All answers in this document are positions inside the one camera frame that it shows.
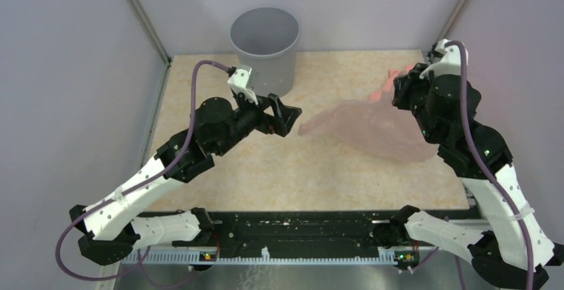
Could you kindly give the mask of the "translucent pink trash bag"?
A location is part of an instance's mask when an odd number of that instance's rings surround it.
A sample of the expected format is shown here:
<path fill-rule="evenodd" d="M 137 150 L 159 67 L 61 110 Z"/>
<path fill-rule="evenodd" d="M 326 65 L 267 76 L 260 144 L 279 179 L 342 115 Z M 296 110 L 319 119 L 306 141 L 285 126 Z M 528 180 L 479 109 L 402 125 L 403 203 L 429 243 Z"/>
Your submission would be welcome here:
<path fill-rule="evenodd" d="M 425 141 L 412 114 L 389 102 L 343 100 L 299 126 L 298 134 L 332 136 L 380 158 L 424 162 L 436 156 L 437 144 Z"/>

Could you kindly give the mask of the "grey plastic trash bin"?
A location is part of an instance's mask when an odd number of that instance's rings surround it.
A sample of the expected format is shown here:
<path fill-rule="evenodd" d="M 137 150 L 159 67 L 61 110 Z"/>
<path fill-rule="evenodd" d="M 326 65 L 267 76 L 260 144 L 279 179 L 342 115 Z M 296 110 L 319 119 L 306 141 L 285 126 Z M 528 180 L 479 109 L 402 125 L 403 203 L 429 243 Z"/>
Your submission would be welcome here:
<path fill-rule="evenodd" d="M 288 94 L 295 82 L 298 20 L 276 7 L 242 13 L 232 23 L 229 37 L 241 65 L 251 67 L 250 86 L 256 94 Z"/>

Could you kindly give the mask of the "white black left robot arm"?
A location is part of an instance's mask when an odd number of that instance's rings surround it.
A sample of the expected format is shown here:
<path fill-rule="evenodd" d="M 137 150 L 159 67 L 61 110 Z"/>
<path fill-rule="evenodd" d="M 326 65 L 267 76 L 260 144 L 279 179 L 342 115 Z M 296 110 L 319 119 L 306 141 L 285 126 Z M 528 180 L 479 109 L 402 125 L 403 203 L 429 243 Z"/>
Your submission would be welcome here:
<path fill-rule="evenodd" d="M 302 110 L 287 106 L 275 95 L 250 102 L 206 99 L 195 111 L 195 123 L 173 135 L 155 155 L 102 201 L 77 205 L 69 212 L 82 232 L 78 247 L 83 257 L 99 265 L 116 263 L 133 251 L 171 243 L 204 246 L 212 240 L 213 221 L 203 208 L 149 212 L 148 206 L 214 167 L 253 131 L 285 137 Z"/>

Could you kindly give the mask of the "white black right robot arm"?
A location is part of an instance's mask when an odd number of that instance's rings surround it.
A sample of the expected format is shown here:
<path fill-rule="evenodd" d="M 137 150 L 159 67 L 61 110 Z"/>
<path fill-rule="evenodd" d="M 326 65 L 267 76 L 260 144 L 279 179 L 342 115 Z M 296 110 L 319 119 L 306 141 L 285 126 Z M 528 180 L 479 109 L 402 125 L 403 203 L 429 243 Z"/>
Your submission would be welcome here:
<path fill-rule="evenodd" d="M 475 197 L 486 230 L 472 229 L 404 206 L 373 230 L 379 247 L 427 243 L 468 262 L 490 285 L 540 289 L 547 267 L 563 264 L 563 246 L 539 226 L 517 182 L 502 135 L 475 121 L 481 95 L 455 72 L 418 63 L 393 80 L 393 106 L 415 117 L 427 143 Z"/>

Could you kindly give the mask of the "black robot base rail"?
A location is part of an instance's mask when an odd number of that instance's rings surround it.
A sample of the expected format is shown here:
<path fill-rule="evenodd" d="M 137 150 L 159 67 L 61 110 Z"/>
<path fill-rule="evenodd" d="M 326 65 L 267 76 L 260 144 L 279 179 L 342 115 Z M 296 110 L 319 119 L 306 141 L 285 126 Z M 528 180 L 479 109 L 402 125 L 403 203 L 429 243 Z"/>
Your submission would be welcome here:
<path fill-rule="evenodd" d="M 214 227 L 201 246 L 219 249 L 222 259 L 377 257 L 387 221 L 407 211 L 210 212 Z"/>

